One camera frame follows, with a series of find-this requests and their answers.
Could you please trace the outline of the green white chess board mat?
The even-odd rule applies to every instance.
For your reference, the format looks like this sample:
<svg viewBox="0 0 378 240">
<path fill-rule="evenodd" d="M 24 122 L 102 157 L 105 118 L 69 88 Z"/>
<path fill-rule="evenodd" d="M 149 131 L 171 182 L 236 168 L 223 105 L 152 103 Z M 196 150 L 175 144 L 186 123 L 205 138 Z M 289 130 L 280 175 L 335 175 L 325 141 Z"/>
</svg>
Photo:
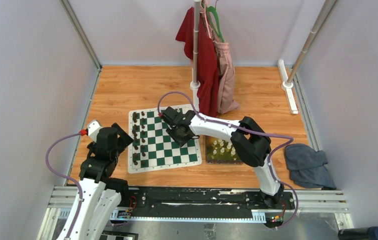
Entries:
<svg viewBox="0 0 378 240">
<path fill-rule="evenodd" d="M 128 114 L 129 134 L 133 138 L 128 149 L 128 173 L 198 166 L 202 163 L 199 140 L 190 139 L 180 146 L 166 132 L 168 125 L 156 108 L 131 110 Z"/>
</svg>

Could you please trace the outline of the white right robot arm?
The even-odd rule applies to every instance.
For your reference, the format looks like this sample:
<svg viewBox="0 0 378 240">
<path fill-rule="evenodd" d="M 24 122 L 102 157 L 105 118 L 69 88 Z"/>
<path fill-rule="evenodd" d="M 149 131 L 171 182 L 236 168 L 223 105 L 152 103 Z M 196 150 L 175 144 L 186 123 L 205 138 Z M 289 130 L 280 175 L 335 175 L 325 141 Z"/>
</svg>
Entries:
<svg viewBox="0 0 378 240">
<path fill-rule="evenodd" d="M 159 110 L 158 115 L 168 125 L 166 132 L 181 147 L 195 136 L 209 136 L 230 143 L 239 159 L 253 168 L 260 183 L 260 202 L 269 209 L 281 204 L 284 186 L 270 159 L 271 135 L 264 133 L 251 117 L 223 120 L 195 110 L 182 113 L 170 106 Z"/>
</svg>

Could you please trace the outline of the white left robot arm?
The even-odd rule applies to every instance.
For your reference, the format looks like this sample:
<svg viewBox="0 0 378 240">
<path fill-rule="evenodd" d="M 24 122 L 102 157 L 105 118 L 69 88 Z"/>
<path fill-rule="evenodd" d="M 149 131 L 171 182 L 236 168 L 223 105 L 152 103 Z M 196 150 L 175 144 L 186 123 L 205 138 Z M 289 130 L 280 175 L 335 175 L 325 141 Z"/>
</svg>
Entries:
<svg viewBox="0 0 378 240">
<path fill-rule="evenodd" d="M 97 240 L 110 220 L 113 210 L 129 203 L 128 182 L 112 178 L 119 155 L 133 139 L 117 123 L 101 126 L 91 121 L 79 132 L 92 141 L 87 145 L 86 160 L 80 166 L 77 193 L 59 240 Z"/>
</svg>

